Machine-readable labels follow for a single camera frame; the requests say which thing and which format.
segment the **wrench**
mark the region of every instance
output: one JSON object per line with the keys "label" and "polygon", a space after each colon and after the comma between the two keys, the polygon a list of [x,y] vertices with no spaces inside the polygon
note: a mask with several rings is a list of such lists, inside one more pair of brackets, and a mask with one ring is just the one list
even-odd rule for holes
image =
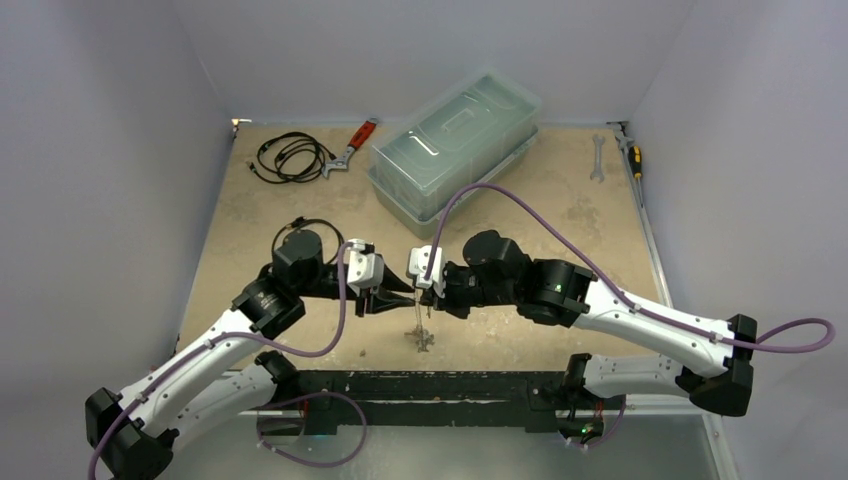
{"label": "wrench", "polygon": [[605,139],[604,137],[596,134],[592,137],[592,140],[595,141],[595,169],[592,171],[592,174],[589,175],[589,180],[598,178],[598,183],[603,183],[604,171],[601,169],[601,145],[604,144]]}

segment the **coiled black cable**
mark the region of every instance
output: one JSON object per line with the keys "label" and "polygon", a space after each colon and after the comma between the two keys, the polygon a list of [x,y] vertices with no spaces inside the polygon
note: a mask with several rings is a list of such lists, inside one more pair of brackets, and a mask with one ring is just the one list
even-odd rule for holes
{"label": "coiled black cable", "polygon": [[[262,161],[262,156],[277,142],[283,141],[288,141],[289,143],[286,144],[274,157],[273,165],[266,165],[265,162]],[[283,171],[283,167],[285,167],[286,162],[291,160],[291,158],[298,153],[304,152],[312,154],[312,162],[307,165],[306,168],[297,173],[286,173]],[[283,183],[306,183],[320,177],[324,164],[335,159],[336,156],[312,135],[308,135],[303,132],[289,132],[268,140],[259,147],[259,150],[256,151],[256,163],[259,164],[259,167],[261,167],[262,170],[273,175],[274,178],[267,178],[260,174],[259,169],[256,168],[256,163],[254,162],[248,163],[248,167],[250,167],[250,171],[253,172],[257,178],[266,183],[276,185]]]}

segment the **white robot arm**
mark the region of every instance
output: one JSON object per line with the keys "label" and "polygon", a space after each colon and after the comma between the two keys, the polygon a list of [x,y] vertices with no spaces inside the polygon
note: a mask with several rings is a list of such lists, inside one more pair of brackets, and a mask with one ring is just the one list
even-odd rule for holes
{"label": "white robot arm", "polygon": [[[592,271],[564,260],[532,260],[494,230],[465,244],[462,256],[468,266],[445,262],[441,250],[432,253],[425,246],[410,252],[407,276],[423,290],[422,304],[459,318],[466,318],[472,307],[515,305],[520,315],[536,323],[603,332],[657,352],[627,358],[574,355],[568,368],[573,388],[599,399],[671,394],[721,415],[741,416],[747,411],[752,351],[715,339],[753,342],[753,319],[697,317],[622,292],[635,304],[629,307]],[[433,274],[426,278],[431,254]]]}

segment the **gray wall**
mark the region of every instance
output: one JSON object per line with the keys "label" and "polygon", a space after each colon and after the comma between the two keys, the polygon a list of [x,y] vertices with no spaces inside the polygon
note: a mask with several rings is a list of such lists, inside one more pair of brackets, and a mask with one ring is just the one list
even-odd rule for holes
{"label": "gray wall", "polygon": [[175,0],[233,116],[401,117],[481,66],[548,121],[628,118],[694,0]]}
{"label": "gray wall", "polygon": [[169,1],[0,11],[0,469],[80,478],[86,395],[173,348],[231,125]]}
{"label": "gray wall", "polygon": [[841,327],[820,353],[755,355],[751,410],[727,420],[743,478],[848,471],[847,23],[841,0],[700,1],[632,119],[679,308]]}

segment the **black metal base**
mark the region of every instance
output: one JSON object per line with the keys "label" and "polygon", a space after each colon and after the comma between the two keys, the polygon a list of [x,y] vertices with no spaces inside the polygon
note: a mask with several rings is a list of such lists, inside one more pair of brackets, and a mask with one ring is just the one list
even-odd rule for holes
{"label": "black metal base", "polygon": [[[327,371],[295,373],[282,382],[274,401],[327,390],[347,395],[365,412],[369,425],[424,427],[523,427],[529,433],[580,436],[586,421],[557,412],[593,410],[597,398],[566,392],[566,372]],[[606,399],[618,410],[622,398]],[[333,435],[339,425],[358,425],[359,416],[334,398],[309,401],[303,433]],[[602,433],[601,425],[594,431]]]}

